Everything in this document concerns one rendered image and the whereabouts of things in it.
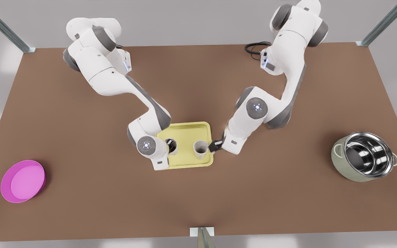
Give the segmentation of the steel pot with green outside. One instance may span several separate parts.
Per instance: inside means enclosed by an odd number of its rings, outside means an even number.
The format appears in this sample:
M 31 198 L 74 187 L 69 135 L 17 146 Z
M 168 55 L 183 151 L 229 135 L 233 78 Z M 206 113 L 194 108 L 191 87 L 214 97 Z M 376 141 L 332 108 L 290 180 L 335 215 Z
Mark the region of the steel pot with green outside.
M 370 182 L 387 176 L 397 166 L 397 155 L 377 135 L 353 132 L 331 149 L 335 169 L 353 182 Z

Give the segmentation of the silver frame post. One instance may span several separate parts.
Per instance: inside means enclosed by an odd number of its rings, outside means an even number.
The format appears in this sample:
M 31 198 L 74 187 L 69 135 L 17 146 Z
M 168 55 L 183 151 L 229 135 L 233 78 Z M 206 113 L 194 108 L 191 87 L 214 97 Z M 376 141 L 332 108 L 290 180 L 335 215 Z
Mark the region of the silver frame post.
M 397 4 L 386 14 L 386 16 L 370 31 L 362 40 L 356 41 L 357 47 L 369 47 L 370 44 L 397 18 Z
M 0 19 L 0 32 L 24 53 L 36 52 L 35 47 L 29 47 L 14 31 Z
M 216 248 L 212 240 L 215 236 L 214 227 L 191 227 L 190 236 L 197 237 L 197 248 Z

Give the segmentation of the yellow rectangular tray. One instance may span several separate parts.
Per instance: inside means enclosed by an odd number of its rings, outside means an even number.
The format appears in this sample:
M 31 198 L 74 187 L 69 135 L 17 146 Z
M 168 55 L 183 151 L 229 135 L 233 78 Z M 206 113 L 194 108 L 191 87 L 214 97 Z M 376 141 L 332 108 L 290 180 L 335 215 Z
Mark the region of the yellow rectangular tray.
M 203 140 L 208 144 L 212 141 L 211 126 L 207 122 L 173 123 L 156 137 L 162 140 L 171 138 L 177 143 L 178 153 L 169 155 L 170 166 L 167 169 L 204 167 L 214 162 L 210 152 L 203 159 L 198 159 L 193 149 L 196 141 Z

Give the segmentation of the magenta round bowl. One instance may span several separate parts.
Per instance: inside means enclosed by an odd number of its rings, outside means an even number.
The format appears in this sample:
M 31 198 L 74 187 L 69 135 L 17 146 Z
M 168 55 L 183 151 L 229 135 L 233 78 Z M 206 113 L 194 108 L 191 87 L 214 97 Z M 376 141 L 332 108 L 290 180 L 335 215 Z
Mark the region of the magenta round bowl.
M 34 160 L 24 160 L 6 171 L 0 191 L 6 201 L 19 204 L 35 197 L 45 184 L 46 172 L 43 166 Z

